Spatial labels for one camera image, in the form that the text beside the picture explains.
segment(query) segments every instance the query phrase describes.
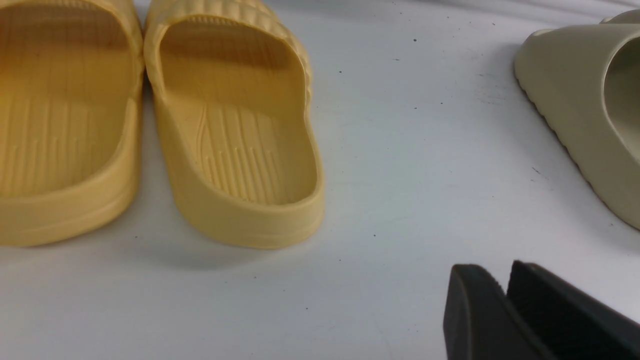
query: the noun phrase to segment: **foam sandal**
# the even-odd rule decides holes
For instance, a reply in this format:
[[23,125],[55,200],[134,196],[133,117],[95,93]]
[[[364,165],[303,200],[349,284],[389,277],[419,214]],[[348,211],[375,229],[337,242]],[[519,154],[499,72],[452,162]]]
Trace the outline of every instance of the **foam sandal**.
[[127,0],[0,6],[0,245],[62,240],[138,188],[142,38]]
[[640,227],[640,27],[533,33],[515,75],[596,194]]
[[305,50],[258,0],[153,0],[145,35],[180,212],[233,245],[302,241],[324,213]]

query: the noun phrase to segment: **white table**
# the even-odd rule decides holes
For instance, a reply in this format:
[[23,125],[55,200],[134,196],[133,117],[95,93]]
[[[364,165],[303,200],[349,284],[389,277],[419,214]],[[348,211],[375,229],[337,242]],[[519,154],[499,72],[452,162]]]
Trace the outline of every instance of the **white table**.
[[131,208],[71,241],[0,249],[0,359],[440,360],[451,265],[505,286],[514,259],[640,321],[640,232],[511,72],[529,33],[640,1],[268,3],[316,73],[319,232],[272,252],[199,235],[173,205],[147,94]]

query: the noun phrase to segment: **ridged strap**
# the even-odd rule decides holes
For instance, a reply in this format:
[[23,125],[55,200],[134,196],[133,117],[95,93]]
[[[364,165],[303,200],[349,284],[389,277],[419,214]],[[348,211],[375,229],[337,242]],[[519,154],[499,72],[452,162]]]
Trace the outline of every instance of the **ridged strap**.
[[69,8],[86,8],[87,10],[91,6],[96,6],[101,10],[110,13],[116,21],[120,24],[124,35],[127,37],[129,47],[134,56],[134,74],[136,78],[139,78],[136,83],[134,93],[140,92],[142,87],[141,75],[145,70],[145,62],[142,57],[142,33],[140,31],[140,19],[136,13],[136,7],[131,0],[0,0],[0,8],[7,8],[9,6],[18,4],[49,4],[56,6],[65,6]]
[[307,101],[311,98],[312,72],[306,50],[278,17],[259,0],[153,0],[145,30],[145,61],[156,95],[164,95],[160,43],[167,29],[194,16],[231,20],[262,31],[285,42],[296,54],[305,72]]

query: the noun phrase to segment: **slide sandal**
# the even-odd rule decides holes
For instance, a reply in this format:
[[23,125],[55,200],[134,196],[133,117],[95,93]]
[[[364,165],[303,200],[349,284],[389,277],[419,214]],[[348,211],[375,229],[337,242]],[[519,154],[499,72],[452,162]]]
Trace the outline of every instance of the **slide sandal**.
[[153,0],[145,36],[176,206],[220,242],[275,249],[324,215],[308,56],[258,0]]
[[515,76],[595,193],[640,227],[640,27],[537,31]]
[[126,0],[0,6],[0,245],[121,214],[138,189],[144,62]]

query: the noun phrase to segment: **textured footbed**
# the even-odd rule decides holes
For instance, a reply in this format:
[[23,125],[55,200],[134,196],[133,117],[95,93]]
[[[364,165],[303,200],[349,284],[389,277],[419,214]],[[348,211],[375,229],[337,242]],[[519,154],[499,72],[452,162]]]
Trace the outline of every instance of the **textured footbed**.
[[133,58],[119,23],[88,3],[0,10],[0,197],[80,183],[113,155]]
[[258,204],[314,191],[304,72],[288,46],[226,19],[192,17],[169,27],[160,59],[167,106],[208,181]]

